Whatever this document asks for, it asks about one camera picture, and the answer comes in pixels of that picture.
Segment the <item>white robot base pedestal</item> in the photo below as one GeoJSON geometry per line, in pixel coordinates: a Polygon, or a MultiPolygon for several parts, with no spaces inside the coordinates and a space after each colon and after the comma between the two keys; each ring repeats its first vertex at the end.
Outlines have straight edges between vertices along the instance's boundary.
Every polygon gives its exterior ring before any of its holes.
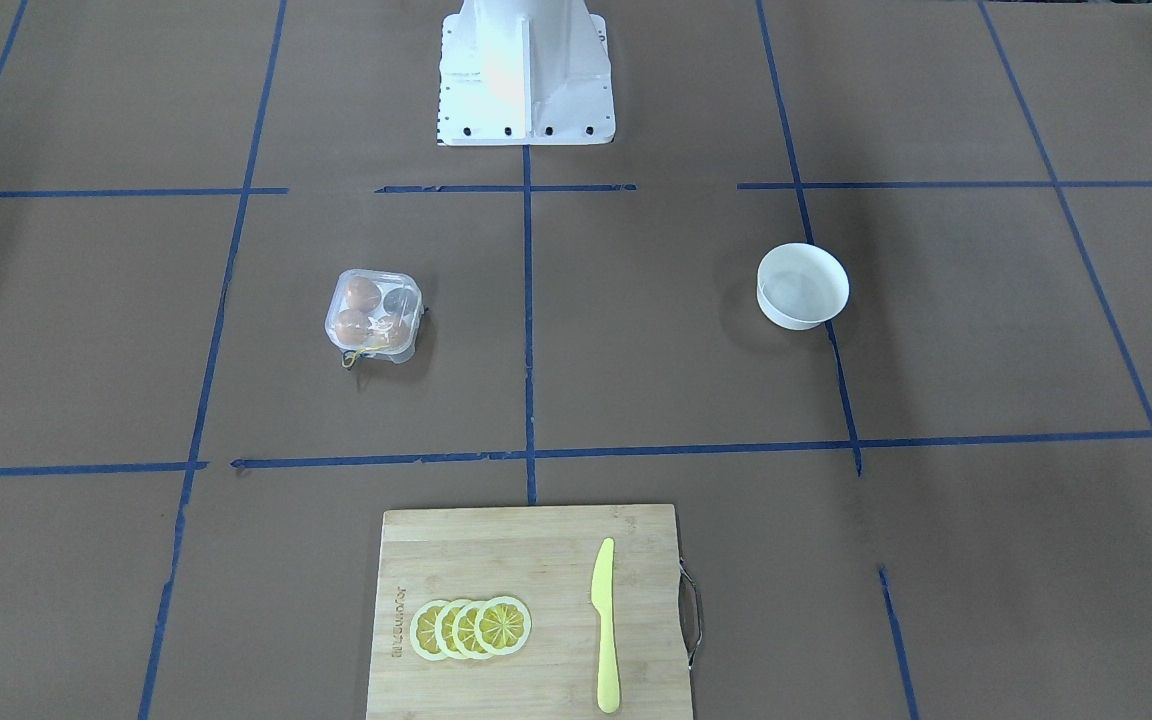
{"type": "Polygon", "coordinates": [[[440,41],[439,145],[616,137],[607,23],[584,1],[465,1],[442,20],[440,41]]]}

